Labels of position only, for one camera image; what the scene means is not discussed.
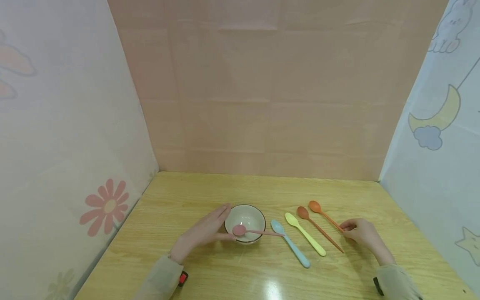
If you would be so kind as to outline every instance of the bowl rim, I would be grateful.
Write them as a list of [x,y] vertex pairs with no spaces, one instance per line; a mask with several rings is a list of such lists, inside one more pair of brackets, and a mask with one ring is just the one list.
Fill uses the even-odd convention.
[[[264,229],[263,231],[265,231],[267,229],[267,220],[265,219],[265,215],[262,213],[262,211],[260,209],[258,209],[258,207],[256,206],[253,206],[251,204],[237,204],[237,205],[234,205],[232,206],[232,209],[234,209],[235,207],[237,206],[242,206],[242,205],[246,205],[246,206],[251,206],[253,208],[255,208],[256,210],[258,210],[260,212],[260,214],[262,214],[262,217],[264,217],[264,223],[265,223],[265,226],[264,226]],[[227,226],[225,225],[225,222],[223,222],[223,228],[225,229],[225,231],[228,233],[228,230],[227,230]],[[259,240],[259,238],[261,238],[263,236],[263,234],[261,234],[259,237],[257,237],[256,239],[254,240],[250,240],[250,241],[242,241],[242,240],[238,240],[235,238],[235,241],[239,242],[239,243],[244,243],[244,244],[250,244],[250,243],[253,243],[253,242],[256,242]]]

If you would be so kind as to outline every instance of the left hand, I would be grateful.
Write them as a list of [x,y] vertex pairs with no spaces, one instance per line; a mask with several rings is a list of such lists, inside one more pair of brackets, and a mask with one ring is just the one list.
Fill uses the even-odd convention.
[[236,238],[233,234],[218,232],[231,210],[230,204],[223,204],[201,218],[178,238],[170,250],[170,259],[181,264],[190,251],[197,246],[206,245],[217,240],[235,241]]

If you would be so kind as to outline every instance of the star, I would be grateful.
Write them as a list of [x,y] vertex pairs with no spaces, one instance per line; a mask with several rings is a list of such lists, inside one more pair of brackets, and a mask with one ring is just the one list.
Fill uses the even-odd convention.
[[473,232],[465,227],[463,229],[463,240],[455,242],[458,247],[467,250],[473,259],[473,262],[480,267],[480,236],[474,235]]

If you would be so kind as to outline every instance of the hand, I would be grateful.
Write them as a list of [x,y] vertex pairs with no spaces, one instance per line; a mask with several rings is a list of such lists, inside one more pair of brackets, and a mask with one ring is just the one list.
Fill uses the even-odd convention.
[[369,221],[350,219],[340,224],[340,227],[344,230],[343,235],[346,238],[352,239],[370,250],[380,265],[396,263],[375,226]]
[[170,259],[178,264],[182,264],[190,251],[197,246],[206,245],[217,240],[235,240],[236,238],[233,234],[218,232],[231,210],[230,204],[223,204],[201,218],[178,238],[170,250]]

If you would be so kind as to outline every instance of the yellow moon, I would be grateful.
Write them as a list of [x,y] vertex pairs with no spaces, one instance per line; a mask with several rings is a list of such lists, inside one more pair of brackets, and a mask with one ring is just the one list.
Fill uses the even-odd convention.
[[418,127],[435,126],[444,130],[455,120],[460,110],[460,94],[453,85],[448,85],[448,94],[440,110],[429,119],[417,119],[411,113],[408,116],[408,124],[412,132]]

